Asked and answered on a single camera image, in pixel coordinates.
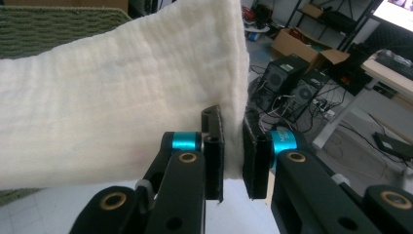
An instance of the wire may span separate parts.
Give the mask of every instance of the wire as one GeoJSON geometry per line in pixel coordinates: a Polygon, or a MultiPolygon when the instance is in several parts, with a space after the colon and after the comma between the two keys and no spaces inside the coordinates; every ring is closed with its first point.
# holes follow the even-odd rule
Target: wire
{"type": "Polygon", "coordinates": [[[385,152],[383,152],[382,150],[380,150],[380,149],[377,148],[376,146],[374,146],[370,141],[368,141],[368,139],[367,139],[366,137],[364,137],[364,136],[363,136],[362,134],[360,134],[358,131],[356,131],[356,130],[354,130],[354,129],[352,129],[352,128],[349,128],[349,127],[347,127],[347,126],[345,126],[345,125],[342,125],[342,124],[339,124],[339,126],[345,128],[345,129],[348,129],[348,130],[352,131],[353,133],[357,134],[359,137],[361,137],[362,139],[364,139],[364,141],[366,141],[372,148],[374,148],[375,150],[381,152],[385,157],[387,157],[387,158],[390,159],[391,161],[393,161],[393,162],[395,162],[395,163],[403,163],[403,160],[397,161],[397,160],[391,158],[388,154],[386,154],[385,152]]]}
{"type": "Polygon", "coordinates": [[[337,85],[337,86],[334,87],[333,89],[330,89],[330,90],[324,91],[324,92],[322,92],[322,93],[320,93],[320,94],[317,94],[316,97],[319,97],[319,96],[321,96],[321,95],[323,95],[323,94],[325,94],[325,93],[331,92],[331,91],[333,91],[333,90],[335,90],[335,89],[338,89],[338,88],[340,88],[340,85],[337,85]]]}
{"type": "Polygon", "coordinates": [[[349,170],[349,171],[358,173],[358,174],[360,174],[360,175],[363,175],[363,176],[366,176],[366,177],[369,177],[369,178],[373,178],[373,179],[380,179],[380,178],[382,178],[383,175],[385,174],[386,168],[388,167],[387,164],[386,164],[386,167],[384,168],[384,170],[381,172],[380,176],[376,177],[376,176],[373,176],[373,175],[369,175],[369,174],[367,174],[367,173],[365,173],[365,172],[356,170],[356,169],[354,169],[354,168],[348,167],[348,166],[346,166],[346,165],[338,162],[337,159],[343,158],[344,152],[343,152],[343,149],[341,148],[341,146],[339,146],[339,145],[335,145],[335,146],[333,146],[333,147],[337,147],[337,148],[340,150],[340,156],[339,156],[339,157],[337,157],[337,158],[333,157],[331,152],[328,152],[328,153],[327,153],[327,152],[322,151],[322,153],[326,154],[326,155],[327,155],[327,158],[329,158],[331,162],[333,162],[333,163],[335,163],[335,164],[337,164],[337,165],[340,165],[340,167],[342,167],[342,168],[344,168],[344,169],[346,169],[346,170],[349,170]]]}
{"type": "Polygon", "coordinates": [[[334,108],[334,107],[336,107],[336,106],[338,106],[338,105],[341,105],[343,102],[344,102],[344,98],[345,98],[345,96],[346,96],[346,93],[347,93],[347,91],[345,90],[344,91],[344,93],[343,93],[343,97],[341,98],[341,101],[340,102],[338,102],[338,103],[335,103],[335,104],[330,104],[326,109],[324,109],[325,111],[328,111],[329,109],[331,109],[331,108],[334,108]]]}
{"type": "Polygon", "coordinates": [[[263,66],[259,66],[259,65],[250,65],[250,66],[258,67],[258,68],[263,69],[263,70],[267,69],[267,67],[263,67],[263,66]]]}
{"type": "Polygon", "coordinates": [[[252,70],[253,72],[255,72],[255,73],[259,74],[259,75],[264,74],[264,72],[258,72],[258,71],[256,71],[254,68],[252,68],[252,67],[250,67],[250,68],[251,68],[251,70],[252,70]]]}
{"type": "Polygon", "coordinates": [[[272,14],[274,13],[274,9],[276,9],[276,0],[273,0],[273,9],[272,9],[272,14]]]}
{"type": "Polygon", "coordinates": [[[377,121],[376,118],[374,118],[370,113],[367,113],[367,114],[374,120],[374,122],[376,122],[377,125],[379,125],[380,127],[382,127],[382,129],[383,129],[383,134],[384,134],[385,136],[387,136],[385,127],[383,127],[383,125],[381,125],[381,124],[379,123],[379,121],[377,121]]]}
{"type": "Polygon", "coordinates": [[[309,128],[308,130],[306,130],[306,131],[301,131],[301,133],[303,133],[303,134],[309,132],[309,131],[313,128],[314,118],[317,117],[317,115],[316,115],[316,116],[314,115],[315,112],[312,112],[312,111],[311,111],[310,106],[311,106],[311,105],[308,106],[308,110],[309,110],[309,112],[310,112],[311,122],[310,122],[310,125],[307,125],[307,126],[309,126],[310,128],[309,128]]]}
{"type": "Polygon", "coordinates": [[[162,5],[164,5],[164,0],[161,0],[161,4],[159,5],[158,11],[160,11],[162,9],[162,5]]]}
{"type": "Polygon", "coordinates": [[[267,131],[268,131],[266,128],[264,128],[263,123],[270,124],[270,125],[274,125],[274,124],[277,123],[277,122],[276,122],[276,123],[269,123],[269,122],[263,121],[263,119],[264,119],[266,116],[284,120],[285,123],[288,125],[288,127],[289,127],[291,130],[293,130],[293,128],[291,127],[291,125],[290,125],[290,123],[288,122],[288,120],[286,120],[285,118],[283,118],[283,114],[285,113],[286,109],[285,109],[284,112],[280,115],[280,114],[277,113],[277,111],[278,111],[281,107],[279,106],[279,107],[275,108],[276,102],[277,102],[278,100],[281,100],[282,98],[294,98],[294,96],[278,96],[277,98],[274,99],[273,104],[271,105],[271,111],[263,111],[264,114],[259,118],[258,123],[259,123],[259,126],[260,126],[261,131],[263,131],[263,132],[267,132],[267,131]]]}
{"type": "MultiPolygon", "coordinates": [[[[350,125],[350,126],[353,128],[353,131],[356,130],[355,127],[353,127],[350,123],[347,123],[346,121],[343,121],[343,122],[345,122],[346,124],[350,125]]],[[[381,153],[382,155],[386,156],[389,160],[391,160],[391,161],[393,161],[393,162],[395,162],[395,163],[403,163],[403,164],[404,164],[405,166],[407,166],[408,168],[413,169],[412,166],[410,166],[410,165],[408,164],[409,161],[405,161],[405,160],[403,160],[403,159],[401,159],[401,158],[398,158],[397,156],[392,155],[392,156],[396,157],[397,159],[400,159],[400,161],[394,160],[394,159],[390,158],[390,155],[389,155],[389,154],[385,153],[384,151],[382,151],[381,149],[379,149],[379,148],[377,148],[377,147],[374,147],[373,144],[369,143],[369,145],[370,145],[370,147],[371,147],[372,149],[374,149],[374,150],[377,152],[377,154],[378,154],[378,153],[381,153]]]]}
{"type": "Polygon", "coordinates": [[[262,85],[254,92],[254,94],[256,94],[258,91],[260,91],[260,90],[265,86],[266,83],[267,83],[267,80],[265,80],[265,81],[262,83],[262,85]]]}

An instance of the computer screen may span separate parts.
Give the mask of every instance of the computer screen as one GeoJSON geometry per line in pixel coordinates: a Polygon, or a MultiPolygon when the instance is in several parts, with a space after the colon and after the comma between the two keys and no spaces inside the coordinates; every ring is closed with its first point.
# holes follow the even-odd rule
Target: computer screen
{"type": "Polygon", "coordinates": [[[413,0],[384,0],[373,16],[413,31],[413,0]]]}

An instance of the floor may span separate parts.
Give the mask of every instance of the floor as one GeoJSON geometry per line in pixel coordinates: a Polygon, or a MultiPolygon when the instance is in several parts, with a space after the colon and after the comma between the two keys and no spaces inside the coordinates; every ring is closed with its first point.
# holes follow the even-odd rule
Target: floor
{"type": "MultiPolygon", "coordinates": [[[[254,69],[257,72],[262,72],[271,59],[271,42],[271,39],[265,37],[260,38],[258,42],[247,41],[250,63],[256,65],[254,69]]],[[[321,119],[314,121],[314,127],[306,133],[308,140],[317,134],[319,127],[323,124],[321,119]]],[[[349,127],[362,131],[365,136],[370,136],[370,132],[381,131],[381,128],[368,119],[362,111],[350,115],[346,118],[346,123],[349,127]]],[[[306,117],[306,113],[298,125],[303,129],[308,128],[309,118],[306,117]]],[[[335,172],[345,175],[359,194],[362,194],[365,187],[370,184],[397,184],[399,181],[401,165],[377,154],[361,138],[344,128],[339,128],[325,148],[317,152],[317,155],[335,172]]],[[[135,181],[117,183],[117,185],[127,187],[134,187],[134,184],[135,181]]],[[[104,183],[48,188],[3,206],[0,208],[0,233],[67,233],[76,216],[93,195],[111,185],[113,184],[104,183]]],[[[212,215],[214,213],[209,213],[207,217],[212,218],[212,215]]],[[[271,222],[270,215],[262,217],[263,220],[266,220],[265,218],[269,218],[268,222],[271,222]]]]}
{"type": "MultiPolygon", "coordinates": [[[[265,68],[270,60],[275,59],[270,53],[272,41],[266,37],[261,37],[256,42],[247,41],[250,64],[252,65],[250,70],[253,71],[250,80],[258,76],[255,72],[262,73],[265,70],[262,67],[265,68]]],[[[335,98],[340,99],[342,94],[343,92],[334,92],[334,94],[328,95],[328,98],[338,96],[335,98]]],[[[346,99],[351,100],[352,98],[351,95],[346,95],[346,99]]],[[[342,106],[337,106],[332,110],[339,113],[342,108],[342,106]]],[[[277,122],[277,120],[268,116],[264,116],[263,120],[270,123],[277,122]]],[[[292,127],[301,132],[305,131],[306,140],[311,142],[325,123],[326,121],[321,116],[312,118],[307,109],[296,125],[292,127]]],[[[358,134],[339,126],[324,148],[315,150],[321,160],[335,173],[345,176],[350,181],[353,190],[360,196],[364,194],[368,186],[374,184],[401,186],[403,182],[401,173],[405,166],[402,163],[395,162],[397,159],[394,156],[385,157],[366,142],[368,140],[375,145],[372,134],[383,132],[383,128],[368,113],[358,107],[355,107],[345,117],[341,125],[357,130],[358,134]]],[[[263,127],[271,128],[266,124],[263,124],[263,127]]],[[[388,129],[386,129],[386,134],[392,135],[388,129]]]]}

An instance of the cyan metal collar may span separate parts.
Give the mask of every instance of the cyan metal collar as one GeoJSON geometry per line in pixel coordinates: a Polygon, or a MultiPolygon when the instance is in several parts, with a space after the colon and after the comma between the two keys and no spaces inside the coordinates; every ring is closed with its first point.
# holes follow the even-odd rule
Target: cyan metal collar
{"type": "Polygon", "coordinates": [[[290,130],[276,130],[270,131],[271,138],[273,139],[274,147],[274,164],[273,169],[277,166],[277,157],[280,152],[286,149],[296,149],[297,140],[294,133],[290,130]]]}
{"type": "Polygon", "coordinates": [[[197,150],[197,133],[174,132],[172,148],[180,150],[197,150]]]}

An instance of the white towel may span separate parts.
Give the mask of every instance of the white towel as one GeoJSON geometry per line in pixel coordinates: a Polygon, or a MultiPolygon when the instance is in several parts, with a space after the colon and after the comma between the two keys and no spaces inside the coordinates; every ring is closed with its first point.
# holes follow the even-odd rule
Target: white towel
{"type": "Polygon", "coordinates": [[[0,60],[0,189],[139,179],[166,131],[219,104],[241,178],[248,57],[239,0],[179,0],[36,57],[0,60]]]}

